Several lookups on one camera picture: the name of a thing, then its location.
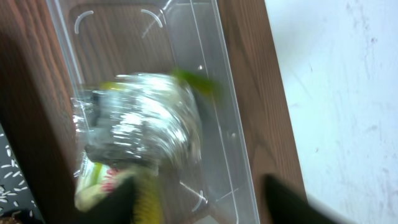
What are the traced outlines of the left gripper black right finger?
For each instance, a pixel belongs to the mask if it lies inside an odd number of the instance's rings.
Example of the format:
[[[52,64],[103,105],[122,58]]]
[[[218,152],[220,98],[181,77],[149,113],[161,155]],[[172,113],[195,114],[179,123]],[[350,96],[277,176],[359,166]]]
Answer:
[[[273,223],[337,224],[272,174],[262,176],[262,202]]]

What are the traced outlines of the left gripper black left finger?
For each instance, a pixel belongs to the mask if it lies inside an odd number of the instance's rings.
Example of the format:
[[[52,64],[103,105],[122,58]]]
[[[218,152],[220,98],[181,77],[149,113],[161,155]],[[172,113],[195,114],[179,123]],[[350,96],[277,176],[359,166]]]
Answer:
[[[79,224],[130,224],[137,199],[137,186],[133,177],[126,179],[104,200],[81,215]]]

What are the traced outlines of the silver green snack wrapper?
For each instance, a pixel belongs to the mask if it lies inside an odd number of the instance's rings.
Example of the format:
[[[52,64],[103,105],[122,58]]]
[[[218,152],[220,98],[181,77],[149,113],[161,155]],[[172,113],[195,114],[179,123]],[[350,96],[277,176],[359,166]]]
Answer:
[[[217,92],[215,81],[181,69],[118,75],[77,89],[80,217],[133,177],[138,195],[131,223],[211,221],[199,104]]]

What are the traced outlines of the pile of white rice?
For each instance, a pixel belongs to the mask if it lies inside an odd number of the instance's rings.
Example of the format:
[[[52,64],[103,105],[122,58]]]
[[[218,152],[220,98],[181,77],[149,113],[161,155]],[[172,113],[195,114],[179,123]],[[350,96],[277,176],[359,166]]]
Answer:
[[[35,218],[36,204],[11,146],[1,146],[1,216]]]

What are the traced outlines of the brown food scrap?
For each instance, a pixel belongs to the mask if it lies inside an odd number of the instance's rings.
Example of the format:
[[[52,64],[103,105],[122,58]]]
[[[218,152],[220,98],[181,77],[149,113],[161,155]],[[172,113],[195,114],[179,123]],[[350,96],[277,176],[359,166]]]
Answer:
[[[20,222],[13,217],[0,218],[0,224],[20,224]]]

